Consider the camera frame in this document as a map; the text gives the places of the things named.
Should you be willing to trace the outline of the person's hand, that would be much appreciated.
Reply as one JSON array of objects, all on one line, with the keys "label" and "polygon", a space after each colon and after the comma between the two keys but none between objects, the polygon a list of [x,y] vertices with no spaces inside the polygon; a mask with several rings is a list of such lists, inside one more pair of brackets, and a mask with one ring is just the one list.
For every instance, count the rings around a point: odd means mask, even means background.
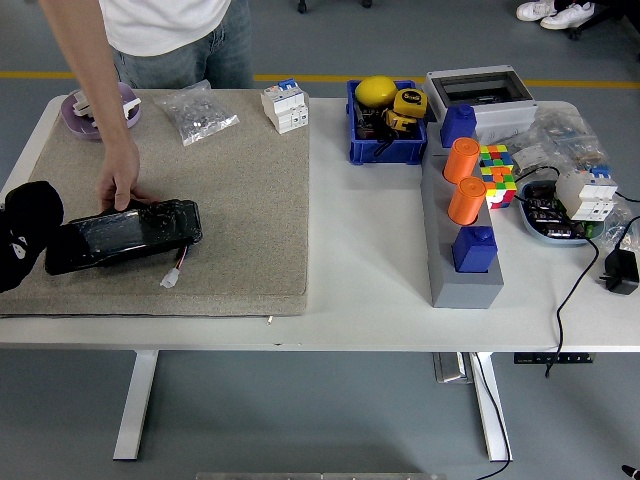
[{"label": "person's hand", "polygon": [[132,140],[106,142],[105,158],[96,188],[100,209],[124,211],[131,200],[144,204],[158,202],[156,196],[138,185],[139,173],[140,154]]}]

